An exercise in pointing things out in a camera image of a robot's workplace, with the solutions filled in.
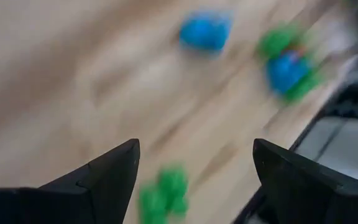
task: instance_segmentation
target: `wooden surface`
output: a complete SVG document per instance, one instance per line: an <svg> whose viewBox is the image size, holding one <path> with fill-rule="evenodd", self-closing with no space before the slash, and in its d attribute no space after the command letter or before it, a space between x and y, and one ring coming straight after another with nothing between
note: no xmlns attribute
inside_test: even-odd
<svg viewBox="0 0 358 224"><path fill-rule="evenodd" d="M47 183L139 138L139 183L161 165L190 175L186 223L229 223L259 187L254 138L289 147L333 90L282 107L254 58L261 33L300 0L0 0L0 187ZM195 9L233 10L222 55L177 42Z"/></svg>

